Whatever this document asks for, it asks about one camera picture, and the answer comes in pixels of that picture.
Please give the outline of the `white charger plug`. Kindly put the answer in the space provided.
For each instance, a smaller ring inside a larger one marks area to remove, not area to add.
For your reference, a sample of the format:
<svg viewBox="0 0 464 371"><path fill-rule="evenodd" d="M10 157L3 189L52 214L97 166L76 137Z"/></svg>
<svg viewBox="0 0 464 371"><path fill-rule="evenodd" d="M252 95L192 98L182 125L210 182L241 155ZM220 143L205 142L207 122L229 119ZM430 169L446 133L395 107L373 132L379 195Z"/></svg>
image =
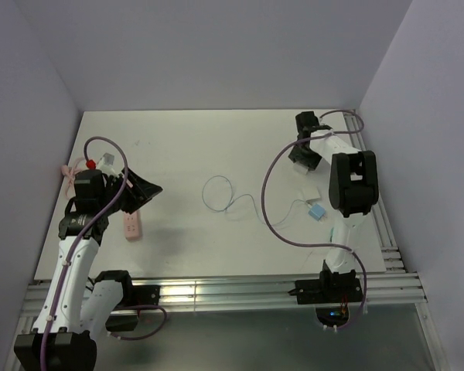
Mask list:
<svg viewBox="0 0 464 371"><path fill-rule="evenodd" d="M304 166L301 163L296 162L296 163L293 164L292 167L300 175L308 175L309 174L309 168Z"/></svg>

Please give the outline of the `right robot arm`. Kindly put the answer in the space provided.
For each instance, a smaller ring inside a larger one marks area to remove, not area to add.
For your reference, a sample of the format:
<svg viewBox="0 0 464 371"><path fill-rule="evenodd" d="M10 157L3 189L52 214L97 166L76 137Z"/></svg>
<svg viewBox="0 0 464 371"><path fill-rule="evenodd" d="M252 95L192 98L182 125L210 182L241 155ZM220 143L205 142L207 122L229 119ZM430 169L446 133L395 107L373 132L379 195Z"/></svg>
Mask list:
<svg viewBox="0 0 464 371"><path fill-rule="evenodd" d="M297 139L311 138L293 146L288 157L296 165L314 171L321 161L330 165L328 197L336 211L331 237L332 247L322 269L332 275L319 282L319 292L327 301L336 301L346 291L345 281L356 268L353 252L357 249L360 226L379 199L376 155L347 144L321 124L315 113L303 111L295 116Z"/></svg>

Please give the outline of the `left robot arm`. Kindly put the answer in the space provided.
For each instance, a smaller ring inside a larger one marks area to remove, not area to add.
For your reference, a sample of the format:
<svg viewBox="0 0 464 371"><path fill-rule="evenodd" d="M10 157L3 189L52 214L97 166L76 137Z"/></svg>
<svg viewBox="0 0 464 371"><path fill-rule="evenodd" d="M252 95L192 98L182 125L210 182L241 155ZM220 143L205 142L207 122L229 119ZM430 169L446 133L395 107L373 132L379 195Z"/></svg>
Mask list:
<svg viewBox="0 0 464 371"><path fill-rule="evenodd" d="M162 187L124 168L120 175L100 169L78 172L59 224L59 251L41 312L27 334L17 336L14 353L25 370L92 370L97 337L115 309L139 310L127 271L102 271L85 295L90 269L109 217L135 213Z"/></svg>

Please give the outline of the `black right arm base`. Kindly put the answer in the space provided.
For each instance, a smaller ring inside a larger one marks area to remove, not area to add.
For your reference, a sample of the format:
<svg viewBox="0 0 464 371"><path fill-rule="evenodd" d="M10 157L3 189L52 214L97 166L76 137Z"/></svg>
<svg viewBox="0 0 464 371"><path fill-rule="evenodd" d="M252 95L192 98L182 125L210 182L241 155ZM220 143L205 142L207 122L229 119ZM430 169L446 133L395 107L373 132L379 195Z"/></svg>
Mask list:
<svg viewBox="0 0 464 371"><path fill-rule="evenodd" d="M363 289L357 277L298 280L288 294L296 297L298 305L357 303L363 300Z"/></svg>

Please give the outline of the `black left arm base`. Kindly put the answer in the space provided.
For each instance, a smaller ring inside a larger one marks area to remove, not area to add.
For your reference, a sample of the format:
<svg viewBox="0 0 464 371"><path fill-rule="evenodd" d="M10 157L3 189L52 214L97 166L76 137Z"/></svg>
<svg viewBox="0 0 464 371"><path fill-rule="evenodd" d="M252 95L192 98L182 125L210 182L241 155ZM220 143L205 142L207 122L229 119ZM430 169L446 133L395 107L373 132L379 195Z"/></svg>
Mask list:
<svg viewBox="0 0 464 371"><path fill-rule="evenodd" d="M125 311L131 309L126 314L112 314L106 322L106 329L109 332L132 332L136 329L137 324L142 316L143 311L154 311L155 306L159 304L160 286L134 285L131 296L127 301L119 304L115 311Z"/></svg>

